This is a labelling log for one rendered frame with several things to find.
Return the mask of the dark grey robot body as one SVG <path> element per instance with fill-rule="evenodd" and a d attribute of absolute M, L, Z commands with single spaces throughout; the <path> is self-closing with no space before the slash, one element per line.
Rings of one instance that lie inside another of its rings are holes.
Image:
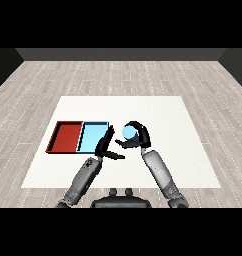
<path fill-rule="evenodd" d="M 94 200 L 91 208 L 151 208 L 151 204 L 146 199 L 135 197 L 131 188 L 125 189 L 124 196 L 118 196 L 117 189 L 111 188 L 109 195 Z"/>

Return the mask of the red shallow open box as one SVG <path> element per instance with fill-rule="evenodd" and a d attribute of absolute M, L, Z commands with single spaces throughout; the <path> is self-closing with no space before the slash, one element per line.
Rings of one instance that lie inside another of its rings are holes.
<path fill-rule="evenodd" d="M 82 124 L 82 121 L 58 121 L 49 140 L 46 153 L 75 154 Z"/>

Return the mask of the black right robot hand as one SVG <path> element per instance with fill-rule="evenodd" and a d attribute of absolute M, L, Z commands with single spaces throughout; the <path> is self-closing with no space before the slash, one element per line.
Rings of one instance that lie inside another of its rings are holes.
<path fill-rule="evenodd" d="M 124 149 L 140 147 L 141 154 L 144 155 L 146 153 L 146 149 L 151 147 L 150 135 L 147 128 L 138 121 L 129 121 L 125 126 L 128 125 L 133 126 L 137 130 L 139 141 L 127 141 L 126 139 L 121 141 L 116 139 L 115 142 Z"/>

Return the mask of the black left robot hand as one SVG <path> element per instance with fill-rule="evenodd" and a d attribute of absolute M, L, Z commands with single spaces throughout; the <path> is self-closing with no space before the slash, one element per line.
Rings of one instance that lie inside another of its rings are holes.
<path fill-rule="evenodd" d="M 119 155 L 115 152 L 109 151 L 108 147 L 112 140 L 112 137 L 114 135 L 115 131 L 113 126 L 110 126 L 108 130 L 106 131 L 105 135 L 99 140 L 99 142 L 96 145 L 95 148 L 95 155 L 98 158 L 103 159 L 104 157 L 118 160 L 118 159 L 124 159 L 123 155 Z"/>

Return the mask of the blue can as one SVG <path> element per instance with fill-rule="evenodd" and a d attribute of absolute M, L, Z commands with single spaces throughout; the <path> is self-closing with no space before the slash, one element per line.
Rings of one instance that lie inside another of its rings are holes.
<path fill-rule="evenodd" d="M 125 126 L 122 130 L 122 135 L 127 141 L 139 141 L 139 135 L 137 133 L 137 130 L 133 126 Z"/>

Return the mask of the light blue shallow open box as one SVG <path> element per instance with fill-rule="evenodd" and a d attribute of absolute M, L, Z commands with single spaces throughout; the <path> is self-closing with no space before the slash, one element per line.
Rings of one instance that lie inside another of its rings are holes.
<path fill-rule="evenodd" d="M 85 121 L 79 135 L 76 152 L 78 154 L 94 154 L 99 140 L 109 128 L 107 121 Z"/>

